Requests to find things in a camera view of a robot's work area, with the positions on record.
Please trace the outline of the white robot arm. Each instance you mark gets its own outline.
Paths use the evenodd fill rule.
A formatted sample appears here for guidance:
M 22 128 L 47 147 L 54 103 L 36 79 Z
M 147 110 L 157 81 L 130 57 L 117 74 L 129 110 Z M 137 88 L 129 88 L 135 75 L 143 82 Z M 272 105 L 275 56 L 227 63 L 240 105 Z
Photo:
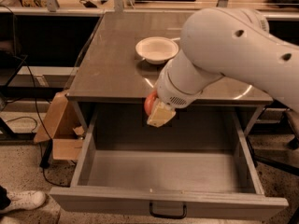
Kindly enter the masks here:
M 156 94 L 144 104 L 148 125 L 165 125 L 178 108 L 223 77 L 250 84 L 299 111 L 299 48 L 270 35 L 260 12 L 201 9 L 185 21 L 179 44 L 180 51 L 159 75 Z

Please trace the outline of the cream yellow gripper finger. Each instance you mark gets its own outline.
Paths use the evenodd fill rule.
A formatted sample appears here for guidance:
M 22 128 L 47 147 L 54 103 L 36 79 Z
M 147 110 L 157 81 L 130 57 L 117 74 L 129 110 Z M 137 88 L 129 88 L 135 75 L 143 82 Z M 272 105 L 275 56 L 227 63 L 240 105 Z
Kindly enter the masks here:
M 176 115 L 176 111 L 170 105 L 157 98 L 151 109 L 147 124 L 156 128 L 162 127 Z

